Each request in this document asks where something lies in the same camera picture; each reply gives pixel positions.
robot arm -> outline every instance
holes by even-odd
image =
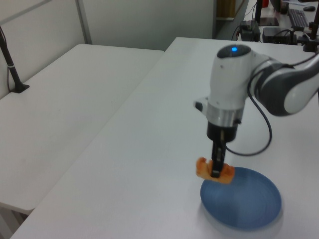
[[[225,143],[236,137],[248,91],[273,115],[295,114],[318,91],[318,73],[319,55],[306,68],[296,70],[248,46],[222,48],[213,63],[209,97],[194,103],[206,116],[207,136],[213,141],[211,176],[220,176]]]

cable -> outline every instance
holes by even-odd
[[[313,56],[307,58],[306,60],[300,61],[300,62],[295,63],[295,64],[292,64],[292,65],[290,65],[290,64],[288,64],[288,65],[289,65],[290,67],[294,67],[294,66],[301,65],[301,64],[303,64],[303,63],[305,63],[305,62],[307,62],[307,61],[310,61],[311,59],[314,59],[317,55],[318,55],[318,52],[316,52]]]
[[[255,3],[255,5],[253,5],[253,7],[250,9],[250,11],[244,16],[244,19],[245,17],[251,12],[251,10],[256,6],[257,3]]]
[[[251,86],[251,83],[252,83],[253,79],[264,70],[265,69],[261,69],[260,71],[258,71],[256,74],[254,74],[250,78],[250,81],[249,81],[248,86],[247,86],[247,94],[248,94],[248,97],[250,98],[250,100],[253,102],[253,104],[256,106],[256,108],[258,109],[258,111],[260,112],[260,114],[263,116],[263,118],[266,121],[266,124],[268,126],[268,131],[269,131],[269,140],[268,140],[268,142],[267,142],[265,147],[263,147],[262,149],[254,152],[254,153],[238,153],[238,152],[235,152],[235,151],[231,150],[230,148],[228,148],[227,145],[224,143],[224,146],[227,149],[227,151],[229,151],[229,152],[231,152],[233,154],[239,155],[239,156],[254,156],[254,155],[257,155],[257,154],[260,154],[260,153],[264,152],[269,147],[269,145],[271,143],[271,140],[273,138],[273,132],[272,132],[271,125],[269,123],[269,120],[268,120],[267,116],[262,111],[262,109],[259,107],[259,105],[256,103],[256,101],[253,99],[253,96],[250,93],[250,86]]]
[[[289,33],[294,33],[294,32],[291,31],[290,29],[285,29],[285,30],[282,30],[282,31],[277,32],[275,35],[272,36],[271,39],[273,40],[275,36],[277,36],[278,34],[280,34],[280,33],[282,33],[282,32],[285,32],[285,31],[286,31],[286,34],[287,34],[287,32],[289,32]]]
[[[253,17],[254,17],[254,10],[255,10],[256,4],[254,5],[253,13],[251,14],[251,28],[253,28]]]
[[[237,26],[237,27],[235,28],[234,33],[233,33],[233,35],[231,36],[231,40],[233,40],[234,34],[235,34],[235,32],[236,32],[236,30],[237,30],[238,28],[239,28],[239,26]]]
[[[318,55],[318,52],[315,53],[313,56],[307,58],[306,60],[303,60],[301,62],[298,62],[298,63],[295,63],[295,64],[284,64],[283,67],[294,67],[294,66],[297,66],[297,65],[300,65],[300,64],[303,64],[307,61],[310,61],[311,59],[315,58],[316,56]],[[273,132],[272,132],[272,128],[271,128],[271,125],[270,125],[270,122],[267,118],[267,116],[265,115],[265,113],[263,112],[263,110],[259,107],[259,105],[256,103],[256,101],[254,100],[253,96],[251,95],[250,93],[250,87],[251,87],[251,83],[253,81],[253,79],[259,75],[261,72],[263,72],[265,69],[261,69],[259,70],[257,73],[255,73],[249,80],[249,83],[248,83],[248,86],[247,86],[247,94],[248,94],[248,97],[250,98],[250,100],[252,101],[252,103],[255,105],[255,107],[258,109],[258,111],[260,112],[260,114],[263,116],[266,124],[267,124],[267,127],[268,127],[268,131],[269,131],[269,139],[268,139],[268,142],[267,144],[260,150],[254,152],[254,153],[239,153],[239,152],[235,152],[233,150],[231,150],[230,148],[227,147],[226,143],[224,142],[224,146],[225,146],[225,149],[233,154],[236,154],[236,155],[239,155],[239,156],[254,156],[254,155],[257,155],[257,154],[260,154],[262,152],[264,152],[270,145],[271,141],[272,141],[272,138],[273,138]]]

white wall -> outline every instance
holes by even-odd
[[[215,0],[80,0],[92,43],[166,50],[178,36],[212,38]]]
[[[3,24],[2,29],[22,82],[84,43],[75,0],[49,1]],[[6,62],[0,53],[0,99],[6,94]]]

computer mouse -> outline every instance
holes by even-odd
[[[304,7],[304,11],[314,11],[316,9],[315,6],[306,6]]]

white table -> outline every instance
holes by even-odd
[[[0,206],[29,214],[161,51],[78,45],[0,100]]]
[[[247,16],[244,17],[244,21],[251,21],[252,17],[255,18],[255,11],[254,11],[254,13],[253,13],[253,11],[251,11],[249,13],[249,11],[253,8],[255,3],[256,3],[256,0],[249,0],[248,5],[247,5],[247,9],[245,12],[245,15],[247,15]],[[318,2],[309,2],[305,6],[315,6],[317,8]],[[289,4],[289,8],[297,9],[297,10],[303,10],[303,8],[305,6],[296,5],[296,4]],[[314,21],[316,11],[304,11],[304,13],[305,13],[305,16],[309,22]],[[274,8],[273,8],[272,4],[270,3],[270,1],[269,1],[268,7],[262,8],[261,17],[275,17],[275,18],[277,18],[278,23],[279,23],[279,26],[261,26],[261,27],[259,27],[261,41],[263,41],[264,27],[280,27],[280,28],[292,30],[289,16],[287,14],[280,14],[279,12],[276,12],[276,11],[274,12]],[[296,32],[295,34],[297,35],[297,37],[302,36],[301,32]]]
[[[195,174],[195,162],[210,156],[212,143],[207,120],[192,103],[209,94],[213,59],[231,43],[177,38],[12,239],[317,238],[317,98],[294,116],[267,114],[274,138],[263,154],[226,153],[227,163],[257,170],[277,185],[283,215],[261,230],[243,232],[220,224],[201,205],[203,180]],[[302,51],[243,44],[288,63]],[[267,138],[264,120],[247,100],[229,147],[248,152]]]

